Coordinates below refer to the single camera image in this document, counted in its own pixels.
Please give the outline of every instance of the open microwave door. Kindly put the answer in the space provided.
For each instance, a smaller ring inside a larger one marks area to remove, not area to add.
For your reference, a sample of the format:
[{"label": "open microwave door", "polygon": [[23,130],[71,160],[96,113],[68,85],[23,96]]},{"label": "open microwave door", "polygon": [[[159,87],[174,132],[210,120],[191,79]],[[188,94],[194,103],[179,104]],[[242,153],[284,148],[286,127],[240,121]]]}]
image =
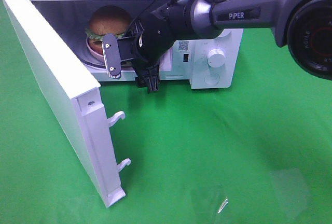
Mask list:
[{"label": "open microwave door", "polygon": [[109,132],[100,84],[29,0],[3,0],[36,81],[106,207],[126,194]]}]

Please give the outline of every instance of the white microwave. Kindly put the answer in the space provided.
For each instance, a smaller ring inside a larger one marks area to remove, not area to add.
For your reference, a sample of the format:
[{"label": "white microwave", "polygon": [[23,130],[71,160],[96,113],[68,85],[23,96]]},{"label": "white microwave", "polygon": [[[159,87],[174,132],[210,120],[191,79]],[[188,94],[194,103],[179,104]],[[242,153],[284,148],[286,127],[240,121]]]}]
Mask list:
[{"label": "white microwave", "polygon": [[[135,17],[152,0],[3,0],[36,81],[106,207],[126,194],[109,128],[123,112],[107,118],[99,81],[134,80],[131,68],[108,77],[86,46],[85,28],[101,6],[115,5]],[[156,6],[167,0],[157,0]],[[210,40],[176,41],[163,55],[161,80],[188,80],[191,88],[231,85],[242,29]]]}]

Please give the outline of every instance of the qr code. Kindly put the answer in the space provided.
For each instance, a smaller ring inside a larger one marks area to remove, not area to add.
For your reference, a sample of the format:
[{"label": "qr code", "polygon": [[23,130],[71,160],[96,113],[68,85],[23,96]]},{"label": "qr code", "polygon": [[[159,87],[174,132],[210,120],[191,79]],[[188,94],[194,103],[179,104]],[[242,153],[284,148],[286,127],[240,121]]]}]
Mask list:
[{"label": "qr code", "polygon": [[187,51],[189,49],[189,41],[179,41],[178,49],[179,51]]}]

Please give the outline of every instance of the green tablecloth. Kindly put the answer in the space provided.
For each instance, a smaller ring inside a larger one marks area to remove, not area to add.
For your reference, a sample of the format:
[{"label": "green tablecloth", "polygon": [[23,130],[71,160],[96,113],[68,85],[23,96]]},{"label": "green tablecloth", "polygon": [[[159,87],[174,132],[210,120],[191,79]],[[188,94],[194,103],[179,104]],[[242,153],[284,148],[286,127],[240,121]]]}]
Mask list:
[{"label": "green tablecloth", "polygon": [[[232,86],[102,83],[127,196],[105,208],[0,4],[0,223],[332,223],[332,82],[245,30]],[[222,201],[228,204],[218,214]]]}]

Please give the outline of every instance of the hamburger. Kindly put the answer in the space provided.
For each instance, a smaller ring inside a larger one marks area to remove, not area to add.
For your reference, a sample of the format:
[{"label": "hamburger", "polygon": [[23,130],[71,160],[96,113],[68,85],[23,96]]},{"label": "hamburger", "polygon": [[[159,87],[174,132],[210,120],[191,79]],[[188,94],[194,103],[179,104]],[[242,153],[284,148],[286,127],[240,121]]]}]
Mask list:
[{"label": "hamburger", "polygon": [[131,22],[131,17],[124,9],[106,5],[95,11],[86,29],[88,45],[96,53],[103,55],[102,41],[106,34],[113,34],[116,38],[124,36]]}]

